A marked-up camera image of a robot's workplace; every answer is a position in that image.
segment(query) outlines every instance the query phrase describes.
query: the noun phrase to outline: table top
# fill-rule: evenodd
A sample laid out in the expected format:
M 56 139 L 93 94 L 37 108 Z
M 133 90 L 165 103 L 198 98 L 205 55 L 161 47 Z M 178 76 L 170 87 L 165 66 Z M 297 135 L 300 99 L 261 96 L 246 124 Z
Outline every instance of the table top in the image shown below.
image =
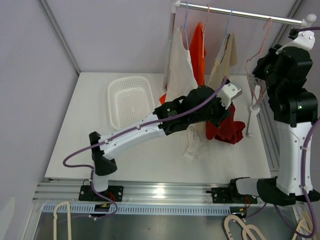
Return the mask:
M 87 179 L 85 167 L 67 168 L 62 162 L 69 154 L 90 145 L 89 134 L 101 135 L 116 130 L 112 127 L 108 109 L 108 85 L 115 79 L 143 76 L 149 80 L 155 105 L 161 96 L 161 73 L 95 73 L 82 72 L 79 76 L 56 141 L 46 178 Z M 251 94 L 246 76 L 231 76 L 231 81 L 242 87 L 242 95 L 233 103 L 234 120 L 248 122 Z M 217 140 L 206 140 L 208 157 L 189 160 L 183 156 L 182 144 L 188 141 L 186 131 L 152 139 L 121 153 L 116 159 L 118 170 L 109 175 L 112 181 L 142 181 L 160 183 L 227 184 L 239 177 L 269 178 L 270 170 L 258 125 L 254 117 L 254 136 L 244 137 L 235 145 Z M 80 153 L 68 164 L 93 164 L 91 151 Z

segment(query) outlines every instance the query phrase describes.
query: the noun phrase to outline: white cloth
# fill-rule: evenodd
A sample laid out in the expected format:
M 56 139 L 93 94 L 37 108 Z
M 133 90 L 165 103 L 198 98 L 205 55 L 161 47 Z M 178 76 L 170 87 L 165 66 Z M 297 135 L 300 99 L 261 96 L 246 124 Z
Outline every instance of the white cloth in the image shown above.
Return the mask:
M 180 27 L 176 28 L 173 34 L 166 102 L 170 102 L 180 96 L 187 96 L 191 90 L 198 87 L 194 77 L 190 51 L 185 49 L 181 34 Z M 204 145 L 199 137 L 198 124 L 201 123 L 189 126 L 186 131 L 179 133 L 181 135 L 182 154 L 190 160 L 209 155 L 207 144 Z

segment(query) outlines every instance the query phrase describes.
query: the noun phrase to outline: plastic basket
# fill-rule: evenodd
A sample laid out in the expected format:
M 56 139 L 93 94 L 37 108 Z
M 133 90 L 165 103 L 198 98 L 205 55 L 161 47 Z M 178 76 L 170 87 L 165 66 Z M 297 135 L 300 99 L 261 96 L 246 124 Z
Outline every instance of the plastic basket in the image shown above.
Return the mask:
M 146 117 L 155 109 L 149 81 L 143 76 L 118 78 L 108 86 L 111 125 L 120 130 Z

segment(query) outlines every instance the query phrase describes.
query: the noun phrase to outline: cable clip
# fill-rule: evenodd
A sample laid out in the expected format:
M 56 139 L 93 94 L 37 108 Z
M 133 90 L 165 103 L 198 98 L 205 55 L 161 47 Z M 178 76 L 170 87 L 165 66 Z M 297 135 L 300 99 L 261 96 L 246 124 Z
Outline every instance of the cable clip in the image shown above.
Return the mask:
M 300 149 L 305 151 L 310 151 L 310 147 L 301 146 Z
M 305 190 L 305 191 L 308 192 L 308 187 L 307 187 L 307 186 L 302 186 L 302 185 L 300 185 L 299 187 L 300 187 L 301 189 L 303 189 L 303 190 Z

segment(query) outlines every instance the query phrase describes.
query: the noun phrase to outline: white wall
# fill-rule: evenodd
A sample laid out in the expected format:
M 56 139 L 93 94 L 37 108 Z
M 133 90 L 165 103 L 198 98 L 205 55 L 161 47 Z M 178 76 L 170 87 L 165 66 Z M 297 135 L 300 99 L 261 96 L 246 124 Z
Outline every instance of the white wall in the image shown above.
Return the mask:
M 77 75 L 36 0 L 0 2 L 0 209 L 16 198 L 17 240 L 43 179 Z
M 317 20 L 313 26 L 320 26 L 320 1 L 319 0 L 307 0 L 300 9 L 297 17 L 305 18 L 308 14 L 316 14 Z M 313 66 L 308 74 L 307 82 L 304 87 L 311 93 L 313 93 L 318 99 L 318 117 L 320 116 L 320 31 L 314 31 L 315 44 L 310 52 Z M 288 38 L 284 38 L 281 44 L 285 44 L 291 41 Z M 313 188 L 320 192 L 320 129 L 317 129 L 313 135 L 311 143 L 311 181 Z M 317 215 L 318 232 L 320 229 L 320 201 L 314 202 L 313 206 Z
M 287 16 L 294 0 L 190 0 L 190 3 L 238 11 Z M 64 36 L 83 72 L 163 73 L 170 18 L 170 0 L 48 0 Z M 184 22 L 186 9 L 176 13 L 176 26 Z M 188 39 L 204 11 L 189 10 Z M 227 15 L 210 13 L 205 33 L 206 72 L 224 38 Z M 234 73 L 245 73 L 245 61 L 260 48 L 265 22 L 233 16 L 230 31 L 235 32 L 239 64 Z M 281 24 L 275 23 L 266 46 Z

